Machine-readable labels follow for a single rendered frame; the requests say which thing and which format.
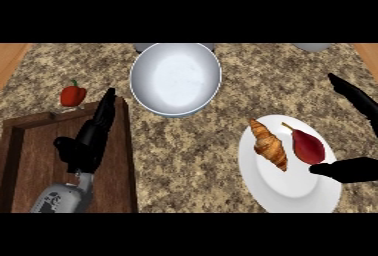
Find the brown wooden cutting board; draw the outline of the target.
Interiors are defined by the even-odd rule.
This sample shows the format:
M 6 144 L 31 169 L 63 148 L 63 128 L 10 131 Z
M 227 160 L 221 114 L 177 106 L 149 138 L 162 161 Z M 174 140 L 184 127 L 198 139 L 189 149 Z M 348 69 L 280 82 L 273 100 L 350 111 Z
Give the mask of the brown wooden cutting board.
M 97 105 L 53 114 L 44 112 L 3 122 L 0 137 L 0 213 L 26 212 L 50 184 L 72 183 L 53 140 L 74 137 L 91 118 Z M 94 174 L 88 211 L 136 212 L 136 178 L 131 149 L 128 105 L 115 100 L 115 120 L 100 167 Z

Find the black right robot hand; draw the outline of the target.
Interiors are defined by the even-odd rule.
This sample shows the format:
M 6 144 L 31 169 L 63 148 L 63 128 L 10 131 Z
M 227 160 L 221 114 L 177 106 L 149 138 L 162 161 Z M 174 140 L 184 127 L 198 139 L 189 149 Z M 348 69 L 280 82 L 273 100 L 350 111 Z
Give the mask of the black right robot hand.
M 333 73 L 327 74 L 327 78 L 333 91 L 347 98 L 357 111 L 366 117 L 378 137 L 378 102 L 361 89 Z M 378 159 L 359 157 L 333 163 L 314 164 L 308 167 L 308 172 L 333 179 L 342 184 L 378 181 Z

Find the golden croissant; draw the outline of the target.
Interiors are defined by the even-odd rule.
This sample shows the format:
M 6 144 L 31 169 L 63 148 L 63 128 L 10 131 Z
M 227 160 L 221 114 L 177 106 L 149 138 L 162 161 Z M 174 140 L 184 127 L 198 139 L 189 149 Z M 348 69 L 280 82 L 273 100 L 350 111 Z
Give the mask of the golden croissant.
M 255 138 L 254 151 L 264 159 L 285 172 L 288 167 L 288 158 L 283 150 L 282 141 L 270 132 L 263 123 L 255 119 L 249 120 L 251 133 Z

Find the red bell pepper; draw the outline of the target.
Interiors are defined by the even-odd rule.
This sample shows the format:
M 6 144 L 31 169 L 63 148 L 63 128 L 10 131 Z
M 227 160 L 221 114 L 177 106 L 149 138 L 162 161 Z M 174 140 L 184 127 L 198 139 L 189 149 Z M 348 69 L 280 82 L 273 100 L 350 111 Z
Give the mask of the red bell pepper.
M 60 105 L 65 107 L 76 107 L 87 94 L 87 90 L 78 86 L 75 80 L 71 80 L 72 85 L 65 87 L 60 92 Z

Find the pale grey round object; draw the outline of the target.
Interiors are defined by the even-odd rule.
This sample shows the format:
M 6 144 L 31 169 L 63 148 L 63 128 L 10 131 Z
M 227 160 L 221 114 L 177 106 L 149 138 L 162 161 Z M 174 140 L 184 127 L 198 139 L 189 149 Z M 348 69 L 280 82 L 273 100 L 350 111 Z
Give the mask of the pale grey round object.
M 320 52 L 330 47 L 330 43 L 295 43 L 294 46 L 307 52 Z

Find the white plate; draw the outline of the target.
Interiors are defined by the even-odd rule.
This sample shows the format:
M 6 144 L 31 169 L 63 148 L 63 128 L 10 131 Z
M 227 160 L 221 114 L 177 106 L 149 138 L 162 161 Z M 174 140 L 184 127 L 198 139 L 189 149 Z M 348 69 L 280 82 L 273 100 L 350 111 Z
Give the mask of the white plate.
M 339 202 L 342 185 L 333 179 L 308 172 L 310 165 L 294 154 L 291 130 L 283 123 L 319 139 L 325 147 L 323 163 L 333 163 L 336 157 L 326 140 L 311 126 L 294 117 L 274 114 L 260 117 L 257 121 L 282 141 L 288 165 L 286 171 L 282 171 L 255 153 L 255 136 L 251 126 L 246 126 L 239 140 L 237 164 L 255 201 L 270 213 L 330 213 Z

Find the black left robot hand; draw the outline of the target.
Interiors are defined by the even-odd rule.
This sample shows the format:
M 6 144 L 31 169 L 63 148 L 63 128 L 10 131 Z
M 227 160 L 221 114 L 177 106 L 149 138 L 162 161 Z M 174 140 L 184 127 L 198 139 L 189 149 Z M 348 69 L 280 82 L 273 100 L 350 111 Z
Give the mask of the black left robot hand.
M 68 164 L 68 173 L 93 174 L 96 172 L 103 158 L 113 119 L 115 89 L 109 88 L 99 102 L 93 118 L 84 122 L 76 137 L 59 136 L 53 141 L 60 161 Z

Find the white bowl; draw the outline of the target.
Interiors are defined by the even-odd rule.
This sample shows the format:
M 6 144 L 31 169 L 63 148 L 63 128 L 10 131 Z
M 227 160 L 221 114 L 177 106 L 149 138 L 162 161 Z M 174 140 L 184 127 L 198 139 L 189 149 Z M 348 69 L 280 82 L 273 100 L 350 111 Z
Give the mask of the white bowl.
M 209 104 L 221 87 L 220 61 L 206 48 L 147 49 L 130 69 L 130 91 L 156 115 L 180 118 Z

